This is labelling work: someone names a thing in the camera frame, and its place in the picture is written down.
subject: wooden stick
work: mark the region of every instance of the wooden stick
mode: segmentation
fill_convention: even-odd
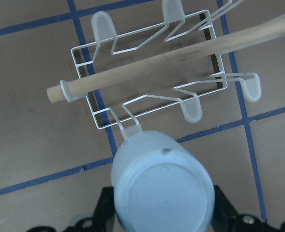
[[[154,71],[172,67],[188,61],[242,49],[247,45],[285,33],[285,18],[241,30],[216,39],[203,41],[184,48],[166,52],[151,58],[126,64],[94,75],[68,82],[72,96],[112,86],[124,81],[150,75]],[[65,99],[60,85],[47,89],[52,103]]]

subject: screw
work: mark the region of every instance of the screw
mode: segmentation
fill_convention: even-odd
[[[242,218],[242,221],[246,224],[250,224],[250,225],[253,225],[255,223],[255,219],[249,215],[245,215],[243,216]]]
[[[85,220],[82,224],[82,228],[90,228],[93,225],[93,221],[92,220]]]

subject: gray floor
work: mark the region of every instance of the gray floor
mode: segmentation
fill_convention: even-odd
[[[119,129],[112,127],[114,139],[108,131],[108,140],[107,132],[96,128],[86,102],[51,104],[46,96],[46,88],[59,80],[77,78],[70,49],[83,38],[68,2],[0,2],[0,232],[37,225],[62,231],[73,217],[91,213],[101,188],[111,185],[109,163],[123,141]],[[93,41],[90,18],[102,9],[111,15],[118,34],[162,22],[161,1],[128,2],[76,0],[86,42]],[[218,8],[216,0],[182,3],[186,14]],[[246,0],[226,19],[235,32],[284,13],[285,0]],[[220,20],[214,28],[217,36],[223,35]],[[141,39],[120,40],[120,47]],[[204,35],[198,31],[168,45],[158,38],[136,53],[113,58],[103,46],[94,68],[99,72],[201,40]],[[178,106],[143,116],[140,122],[144,130],[181,142],[238,210],[258,217],[266,211],[268,223],[279,227],[285,220],[285,38],[237,51],[235,60],[240,73],[260,75],[258,102],[240,103],[230,84],[201,98],[198,123],[187,123]],[[228,55],[223,61],[226,72],[232,72]],[[101,94],[106,106],[120,113],[119,104],[129,96],[168,93],[171,85],[202,79],[212,71],[210,59],[201,59],[138,84],[104,88]],[[243,106],[247,115],[240,110]],[[115,231],[122,231],[116,226]]]

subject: blue painter's tape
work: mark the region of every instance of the blue painter's tape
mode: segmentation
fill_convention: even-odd
[[[97,168],[97,167],[102,166],[102,165],[110,164],[110,163],[112,163],[112,161],[113,161],[113,157],[109,157],[107,159],[102,159],[102,160],[99,160],[99,161],[96,161],[93,163],[89,163],[89,164],[86,164],[83,166],[71,168],[71,169],[68,169],[68,170],[65,170],[62,172],[54,173],[54,174],[43,176],[43,177],[40,177],[40,178],[37,178],[34,180],[30,180],[30,181],[26,181],[26,182],[19,183],[16,185],[8,186],[8,187],[0,189],[0,195],[10,193],[10,192],[14,192],[14,191],[24,189],[27,187],[35,186],[38,184],[42,184],[42,183],[45,183],[45,182],[50,181],[50,180],[56,180],[56,179],[60,179],[60,178],[65,177],[65,176],[73,175],[73,174],[79,173],[81,170],[89,170],[92,168]]]
[[[252,117],[249,117],[249,122],[253,121],[253,120],[262,120],[262,119],[265,119],[265,118],[268,118],[268,117],[271,117],[271,116],[275,116],[275,115],[279,115],[279,114],[283,114],[285,113],[285,107],[282,107],[280,109],[276,109],[276,110],[271,110],[271,111],[268,111],[266,113],[262,113],[262,114],[259,114],[259,115],[255,115],[255,116],[252,116]]]
[[[217,0],[217,4],[218,4],[218,8],[222,7],[223,6],[223,0]],[[227,25],[225,15],[221,16],[221,24],[222,24],[223,34],[224,35],[229,34],[229,29],[228,29],[228,25]],[[228,53],[228,56],[229,56],[229,61],[230,61],[230,65],[232,68],[232,72],[238,73],[238,68],[237,68],[234,53],[230,52],[230,53]],[[258,197],[258,202],[259,202],[259,207],[260,207],[260,213],[261,213],[263,220],[267,222],[267,215],[266,215],[266,209],[265,209],[265,204],[264,204],[263,191],[262,191],[262,187],[261,187],[261,183],[260,183],[260,179],[259,179],[257,162],[256,162],[255,151],[254,151],[254,146],[253,146],[253,140],[252,140],[250,125],[248,122],[248,116],[247,116],[247,112],[246,112],[244,98],[242,95],[240,83],[235,82],[235,86],[236,86],[236,90],[237,90],[238,101],[239,101],[239,105],[240,105],[242,120],[243,120],[243,124],[244,124],[248,148],[249,148],[250,160],[251,160],[251,165],[252,165],[252,170],[253,170],[253,175],[254,175],[256,192],[257,192],[257,197]]]
[[[14,26],[10,26],[10,27],[0,29],[0,36],[10,34],[10,33],[14,33],[14,32],[18,32],[18,31],[22,31],[22,30],[31,29],[31,28],[41,27],[44,25],[52,24],[52,23],[58,23],[58,22],[62,22],[65,20],[69,20],[69,19],[71,19],[71,14],[66,13],[66,14],[62,14],[62,15],[58,15],[58,16],[53,16],[53,17],[49,17],[49,18],[43,18],[43,19],[35,20],[32,22],[28,22],[28,23],[22,23],[22,24],[18,24],[18,25],[14,25]]]
[[[136,4],[141,4],[149,1],[154,1],[154,0],[124,0],[124,1],[118,1],[118,2],[113,2],[110,4],[106,5],[101,5],[101,6],[96,6],[92,8],[87,8],[83,10],[78,11],[79,17],[87,16],[96,13],[97,11],[111,11],[115,10],[118,8],[123,8],[127,6],[132,6]]]
[[[200,137],[203,137],[203,136],[206,136],[206,135],[210,135],[210,134],[214,134],[214,133],[217,133],[217,132],[220,132],[220,131],[225,131],[225,130],[228,130],[228,129],[231,129],[231,128],[234,128],[234,127],[238,127],[238,126],[241,126],[241,125],[243,125],[243,121],[242,120],[238,120],[238,121],[235,121],[235,122],[231,122],[231,123],[227,123],[227,124],[221,125],[221,126],[216,127],[216,128],[212,128],[210,130],[200,131],[200,132],[196,132],[196,133],[193,133],[193,134],[186,135],[183,138],[177,139],[176,141],[180,144],[180,143],[184,143],[184,142],[187,142],[187,141],[190,141],[190,140],[193,140],[193,139],[197,139],[197,138],[200,138]]]
[[[80,19],[78,17],[77,10],[76,10],[76,7],[75,7],[75,2],[74,2],[74,0],[67,0],[67,2],[68,2],[69,9],[71,11],[71,14],[72,14],[72,19],[74,21],[75,31],[76,31],[76,34],[78,36],[79,43],[80,43],[80,45],[86,44],[86,40],[85,40],[85,37],[84,37],[83,29],[82,29],[82,26],[81,26],[81,23],[80,23]],[[90,53],[89,53],[89,51],[87,49],[82,49],[82,53],[83,53],[83,57],[84,57],[84,61],[85,62],[86,61],[91,61]],[[94,74],[95,73],[94,67],[92,65],[87,65],[87,70],[88,70],[89,74]],[[105,109],[105,103],[104,103],[104,100],[103,100],[103,98],[101,96],[100,90],[96,90],[94,92],[94,95],[96,97],[96,101],[98,103],[99,109]],[[102,119],[103,119],[103,123],[105,125],[110,123],[107,112],[102,112],[101,116],[102,116]],[[116,145],[116,142],[115,142],[115,139],[114,139],[114,135],[113,135],[112,129],[111,129],[111,127],[109,127],[109,128],[106,128],[105,131],[107,133],[107,137],[108,137],[108,141],[109,141],[109,144],[110,144],[112,155],[114,156],[116,154],[116,152],[117,152],[117,145]]]

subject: wooden dowel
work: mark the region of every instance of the wooden dowel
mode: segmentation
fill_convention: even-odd
[[[235,51],[284,33],[285,18],[282,18],[70,81],[68,89],[72,96],[81,95],[212,54]],[[60,85],[48,88],[47,95],[52,103],[65,99]]]

